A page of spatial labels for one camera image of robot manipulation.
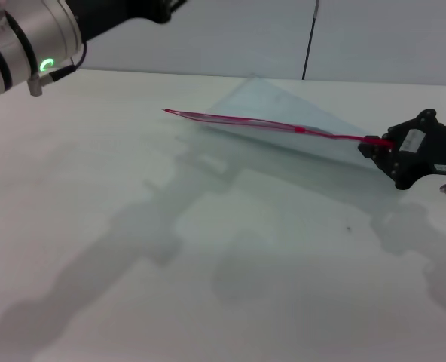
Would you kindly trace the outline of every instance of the cable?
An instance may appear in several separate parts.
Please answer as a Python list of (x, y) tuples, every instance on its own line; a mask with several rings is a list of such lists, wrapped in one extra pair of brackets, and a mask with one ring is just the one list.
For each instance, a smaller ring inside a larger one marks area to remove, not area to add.
[(62, 69), (58, 69), (50, 73), (49, 76), (52, 78), (54, 83), (56, 81), (61, 80), (62, 78), (67, 77), (69, 74), (72, 74), (82, 66), (82, 63), (84, 63), (84, 61), (86, 60), (86, 56), (87, 56), (87, 43), (84, 43), (81, 59), (78, 61), (77, 64), (74, 65), (74, 62), (72, 61), (72, 64), (70, 66), (65, 66)]
[(82, 50), (81, 59), (75, 65), (76, 69), (79, 69), (82, 66), (82, 63), (84, 63), (84, 61), (86, 60), (86, 56), (87, 56), (87, 43), (83, 43), (83, 50)]
[(320, 8), (320, 0), (316, 0), (315, 11), (313, 12), (312, 29), (310, 30), (310, 38), (308, 39), (307, 56), (305, 57), (304, 74), (301, 77), (302, 81), (305, 80), (305, 76), (307, 75), (308, 58), (310, 56), (310, 48), (312, 47), (313, 31), (315, 30), (316, 17), (319, 13), (319, 8)]

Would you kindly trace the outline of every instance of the green indicator light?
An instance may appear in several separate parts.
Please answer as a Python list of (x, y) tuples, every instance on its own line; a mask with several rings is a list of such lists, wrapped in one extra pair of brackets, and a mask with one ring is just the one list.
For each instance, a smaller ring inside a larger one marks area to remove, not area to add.
[(41, 63), (41, 68), (39, 69), (41, 70), (41, 72), (45, 72), (47, 68), (50, 68), (53, 65), (54, 65), (54, 59), (49, 58)]

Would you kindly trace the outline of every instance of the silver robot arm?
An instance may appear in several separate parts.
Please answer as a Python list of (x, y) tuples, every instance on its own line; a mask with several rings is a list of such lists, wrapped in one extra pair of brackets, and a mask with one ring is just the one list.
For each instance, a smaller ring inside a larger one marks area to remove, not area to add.
[(86, 42), (134, 17), (167, 23), (185, 0), (0, 0), (0, 95), (25, 81), (33, 96), (73, 73), (71, 65), (50, 74)]

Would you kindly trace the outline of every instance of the red plastic strip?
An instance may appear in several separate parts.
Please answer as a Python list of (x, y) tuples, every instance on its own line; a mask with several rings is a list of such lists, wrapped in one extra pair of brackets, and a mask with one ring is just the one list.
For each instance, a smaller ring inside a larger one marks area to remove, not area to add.
[(195, 112), (181, 112), (181, 111), (175, 111), (173, 109), (164, 109), (164, 111), (172, 115), (178, 115), (183, 118), (203, 123), (226, 124), (230, 126), (244, 126), (244, 127), (261, 128), (265, 130), (276, 130), (289, 133), (308, 134), (312, 136), (325, 137), (332, 140), (351, 140), (361, 143), (368, 143), (375, 146), (388, 147), (390, 149), (394, 146), (394, 142), (389, 140), (382, 140), (378, 138), (377, 139), (365, 138), (365, 137), (350, 136), (344, 134), (330, 134), (325, 132), (319, 132), (317, 130), (311, 130), (302, 126), (296, 126), (294, 124), (266, 121), (264, 119), (231, 117), (227, 115), (209, 115), (206, 113), (195, 113)]

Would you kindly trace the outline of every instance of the white table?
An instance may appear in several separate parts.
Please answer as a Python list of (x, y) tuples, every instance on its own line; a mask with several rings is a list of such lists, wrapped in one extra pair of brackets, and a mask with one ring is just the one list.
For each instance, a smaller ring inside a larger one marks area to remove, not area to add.
[[(398, 192), (160, 110), (241, 81), (0, 98), (0, 362), (446, 362), (446, 179)], [(446, 124), (446, 87), (272, 82), (369, 133)]]

